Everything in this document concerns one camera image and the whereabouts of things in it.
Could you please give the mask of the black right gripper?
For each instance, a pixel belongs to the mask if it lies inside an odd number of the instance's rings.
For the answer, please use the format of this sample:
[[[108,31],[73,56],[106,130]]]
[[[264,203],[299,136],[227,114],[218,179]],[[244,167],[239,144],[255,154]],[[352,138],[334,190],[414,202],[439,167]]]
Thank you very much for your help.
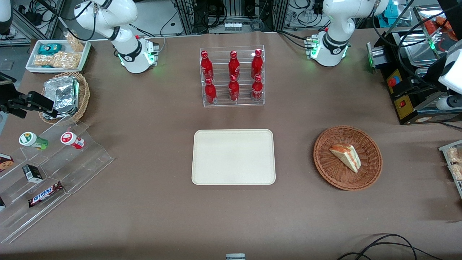
[[[54,102],[35,91],[23,94],[16,90],[1,90],[0,97],[1,111],[6,114],[20,118],[26,117],[26,111],[38,111],[50,117],[58,115],[58,111],[53,108]]]

